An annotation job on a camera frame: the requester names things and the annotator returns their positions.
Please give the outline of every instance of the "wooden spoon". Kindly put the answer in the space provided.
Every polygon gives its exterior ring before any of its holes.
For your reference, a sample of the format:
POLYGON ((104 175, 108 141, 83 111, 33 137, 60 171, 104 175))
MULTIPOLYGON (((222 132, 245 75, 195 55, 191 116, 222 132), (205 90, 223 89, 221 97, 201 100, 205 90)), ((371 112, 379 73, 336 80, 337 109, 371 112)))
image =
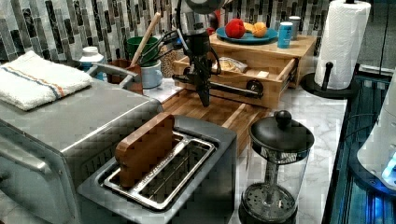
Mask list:
POLYGON ((160 18, 161 18, 161 13, 159 13, 159 12, 155 13, 154 18, 151 20, 151 23, 149 24, 148 29, 147 29, 145 35, 143 36, 142 41, 139 44, 139 47, 137 48, 136 52, 134 53, 134 57, 132 58, 131 65, 129 65, 129 67, 136 66, 137 60, 139 59, 140 54, 143 51, 143 48, 146 46, 146 44, 151 36, 151 33, 154 30, 155 25, 160 21, 160 18))

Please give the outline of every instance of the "french press lid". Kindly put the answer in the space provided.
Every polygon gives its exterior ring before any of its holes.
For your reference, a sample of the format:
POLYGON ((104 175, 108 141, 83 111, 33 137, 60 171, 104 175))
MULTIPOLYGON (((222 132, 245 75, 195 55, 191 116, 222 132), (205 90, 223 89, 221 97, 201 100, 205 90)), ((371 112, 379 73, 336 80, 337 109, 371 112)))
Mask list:
POLYGON ((311 131, 292 119, 287 110, 275 112, 273 117, 254 122, 249 134, 254 144, 285 153, 307 151, 315 142, 311 131))

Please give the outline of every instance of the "wooden cutting board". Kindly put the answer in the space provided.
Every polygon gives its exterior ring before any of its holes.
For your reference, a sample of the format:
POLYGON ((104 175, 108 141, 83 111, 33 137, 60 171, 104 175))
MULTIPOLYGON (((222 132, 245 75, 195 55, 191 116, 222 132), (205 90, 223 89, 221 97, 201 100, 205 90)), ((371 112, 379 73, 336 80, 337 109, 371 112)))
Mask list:
POLYGON ((249 143, 248 129, 258 119, 268 116, 270 109, 210 96, 210 106, 203 107, 195 91, 183 90, 163 102, 163 109, 173 115, 183 115, 215 123, 237 133, 238 156, 249 143))

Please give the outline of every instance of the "tile backsplash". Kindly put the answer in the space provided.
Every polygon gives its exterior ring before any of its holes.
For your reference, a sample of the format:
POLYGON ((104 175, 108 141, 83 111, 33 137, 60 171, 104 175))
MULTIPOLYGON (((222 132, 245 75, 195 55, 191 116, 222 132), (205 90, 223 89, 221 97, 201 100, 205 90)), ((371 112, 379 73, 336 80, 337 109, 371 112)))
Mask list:
MULTIPOLYGON (((300 34, 317 36, 319 49, 330 0, 227 1, 220 25, 238 17, 264 21, 277 29, 296 15, 302 18, 300 34)), ((30 49, 55 62, 78 60, 87 46, 98 47, 108 61, 128 58, 126 40, 143 35, 155 11, 162 13, 155 35, 170 30, 176 5, 177 0, 1 0, 0 62, 14 60, 30 49)))
POLYGON ((143 35, 154 11, 155 34, 169 30, 170 0, 1 0, 0 60, 34 50, 52 61, 79 59, 96 46, 110 61, 125 58, 126 40, 143 35))

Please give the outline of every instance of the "striped dish towel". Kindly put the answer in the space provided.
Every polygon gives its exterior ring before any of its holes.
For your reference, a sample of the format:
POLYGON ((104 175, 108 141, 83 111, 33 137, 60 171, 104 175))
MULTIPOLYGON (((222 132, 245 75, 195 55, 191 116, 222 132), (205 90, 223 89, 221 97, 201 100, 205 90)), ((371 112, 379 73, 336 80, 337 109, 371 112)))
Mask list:
POLYGON ((91 85, 92 78, 76 68, 52 63, 28 51, 0 66, 0 99, 30 110, 91 85))

